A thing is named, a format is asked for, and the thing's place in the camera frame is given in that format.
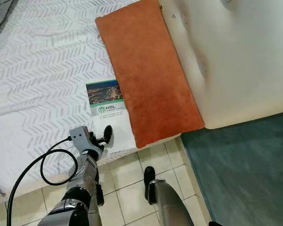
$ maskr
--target orange pillow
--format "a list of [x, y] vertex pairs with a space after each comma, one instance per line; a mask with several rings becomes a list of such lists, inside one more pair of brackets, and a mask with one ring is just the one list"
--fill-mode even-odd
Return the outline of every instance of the orange pillow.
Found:
[[204, 127], [157, 0], [141, 0], [95, 22], [138, 148]]

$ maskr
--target white bedsheet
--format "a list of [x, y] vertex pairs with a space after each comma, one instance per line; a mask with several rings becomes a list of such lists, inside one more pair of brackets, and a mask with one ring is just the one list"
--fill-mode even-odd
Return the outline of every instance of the white bedsheet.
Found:
[[[114, 77], [96, 17], [134, 0], [15, 0], [0, 26], [0, 190], [8, 193], [23, 169], [70, 129], [92, 128], [85, 82]], [[71, 142], [61, 147], [75, 151]], [[99, 165], [129, 150], [104, 154]], [[60, 177], [69, 157], [48, 157], [46, 175]], [[24, 192], [41, 187], [39, 165]]]

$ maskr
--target silver leg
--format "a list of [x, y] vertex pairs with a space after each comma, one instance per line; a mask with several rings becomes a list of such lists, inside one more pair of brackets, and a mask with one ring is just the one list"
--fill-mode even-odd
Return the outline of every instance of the silver leg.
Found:
[[194, 226], [183, 201], [165, 180], [152, 180], [151, 186], [155, 187], [160, 226]]

